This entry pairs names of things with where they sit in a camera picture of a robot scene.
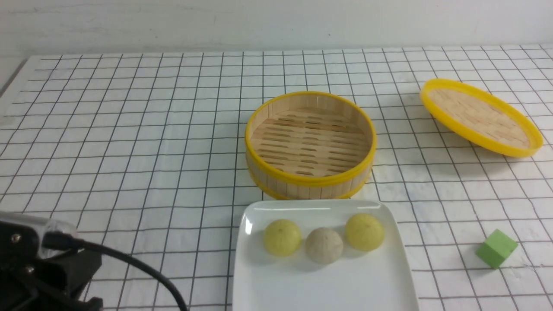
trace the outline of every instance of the yellow plastic rim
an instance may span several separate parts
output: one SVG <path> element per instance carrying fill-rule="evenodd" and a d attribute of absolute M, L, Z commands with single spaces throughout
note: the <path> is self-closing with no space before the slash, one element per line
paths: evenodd
<path fill-rule="evenodd" d="M 283 195 L 280 195 L 280 194 L 272 191 L 271 189 L 267 188 L 264 184 L 259 182 L 257 180 L 257 178 L 252 174 L 252 171 L 250 169 L 248 169 L 248 172 L 249 172 L 249 176 L 252 178 L 255 185 L 257 187 L 259 187 L 261 189 L 261 191 L 263 191 L 266 194 L 270 195 L 273 199 L 277 199 L 277 200 L 297 200 L 297 199 L 292 199 L 292 198 L 285 197 Z M 345 193 L 343 195 L 340 195 L 340 196 L 338 196 L 336 198 L 333 198 L 333 199 L 349 199 L 349 198 L 351 198 L 352 195 L 359 192 L 359 190 L 361 190 L 361 188 L 363 188 L 363 186 L 365 185 L 365 183 L 367 182 L 367 179 L 369 179 L 369 177 L 365 178 L 365 180 L 359 186 L 355 187 L 350 192 Z"/>
<path fill-rule="evenodd" d="M 517 148 L 509 146 L 507 144 L 500 143 L 489 137 L 486 137 L 468 127 L 461 122 L 453 119 L 450 115 L 440 109 L 429 97 L 429 93 L 435 89 L 450 89 L 458 92 L 465 93 L 469 96 L 475 97 L 481 101 L 486 102 L 494 108 L 501 110 L 509 118 L 515 121 L 518 126 L 528 136 L 530 141 L 530 147 Z M 515 108 L 511 107 L 508 103 L 500 100 L 499 98 L 484 92 L 476 87 L 447 79 L 432 79 L 425 83 L 424 87 L 420 91 L 420 98 L 422 103 L 428 109 L 428 111 L 440 122 L 442 122 L 450 130 L 457 133 L 459 136 L 469 140 L 479 146 L 482 146 L 491 151 L 504 154 L 509 157 L 524 158 L 529 157 L 536 153 L 538 149 L 544 144 L 544 140 L 541 136 L 539 129 L 528 120 L 522 113 Z"/>
<path fill-rule="evenodd" d="M 248 133 L 249 133 L 249 128 L 251 126 L 252 120 L 255 118 L 255 116 L 263 108 L 265 108 L 265 106 L 271 105 L 273 102 L 275 102 L 277 100 L 281 100 L 281 99 L 284 99 L 286 97 L 297 96 L 297 95 L 319 95 L 319 96 L 332 97 L 333 99 L 339 100 L 339 101 L 351 106 L 357 112 L 359 112 L 365 118 L 365 121 L 367 121 L 367 123 L 369 124 L 369 128 L 371 129 L 372 144 L 371 144 L 371 148 L 370 148 L 367 156 L 359 164 L 357 164 L 355 167 L 353 167 L 352 169 L 347 170 L 347 171 L 345 171 L 343 173 L 340 173 L 340 174 L 336 174 L 336 175 L 333 175 L 333 176 L 326 176 L 326 177 L 305 177 L 305 176 L 299 176 L 299 175 L 293 175 L 293 174 L 290 174 L 290 173 L 285 173 L 285 172 L 282 172 L 282 171 L 279 171 L 279 170 L 275 169 L 271 165 L 267 164 L 264 160 L 262 160 L 261 157 L 258 156 L 256 154 L 256 152 L 253 150 L 251 142 L 249 141 Z M 246 133 L 244 135 L 244 140 L 246 142 L 246 152 L 249 155 L 252 156 L 252 159 L 253 159 L 254 163 L 265 174 L 267 174 L 267 175 L 269 175 L 269 176 L 271 176 L 271 177 L 273 177 L 273 178 L 275 178 L 275 179 L 277 179 L 277 180 L 279 180 L 283 183 L 290 183 L 290 184 L 295 184 L 295 185 L 298 185 L 298 186 L 305 186 L 305 187 L 331 186 L 331 185 L 336 185 L 336 184 L 343 183 L 343 182 L 346 182 L 346 181 L 352 179 L 353 177 L 360 174 L 363 170 L 365 170 L 371 164 L 372 159 L 374 157 L 374 152 L 376 151 L 376 148 L 377 148 L 377 134 L 374 130 L 373 123 L 371 122 L 371 120 L 369 119 L 367 114 L 361 108 L 359 108 L 357 105 L 355 105 L 351 101 L 346 100 L 344 98 L 341 98 L 339 96 L 329 94 L 329 93 L 315 92 L 315 91 L 294 92 L 294 93 L 281 95 L 281 96 L 275 97 L 275 98 L 267 101 L 263 105 L 261 105 L 261 107 L 257 108 L 257 110 L 254 111 L 254 113 L 252 114 L 252 116 L 250 117 L 250 119 L 248 121 L 248 124 L 246 125 Z"/>

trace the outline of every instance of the green foam block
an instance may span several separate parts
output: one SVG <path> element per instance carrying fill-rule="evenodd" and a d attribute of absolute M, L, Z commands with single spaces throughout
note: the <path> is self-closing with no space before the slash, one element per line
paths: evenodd
<path fill-rule="evenodd" d="M 513 253 L 518 244 L 503 232 L 496 229 L 482 243 L 476 255 L 492 269 L 497 269 Z"/>

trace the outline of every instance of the square white plate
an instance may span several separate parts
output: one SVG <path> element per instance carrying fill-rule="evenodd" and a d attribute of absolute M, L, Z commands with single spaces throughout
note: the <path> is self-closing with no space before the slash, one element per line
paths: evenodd
<path fill-rule="evenodd" d="M 346 221 L 366 212 L 384 226 L 384 242 L 369 253 L 344 241 L 336 262 L 321 266 L 300 249 L 286 258 L 263 247 L 265 227 L 289 219 L 305 240 L 318 227 L 335 229 L 342 238 Z M 390 210 L 360 200 L 261 201 L 244 212 L 234 263 L 233 309 L 240 311 L 418 311 L 411 269 Z"/>

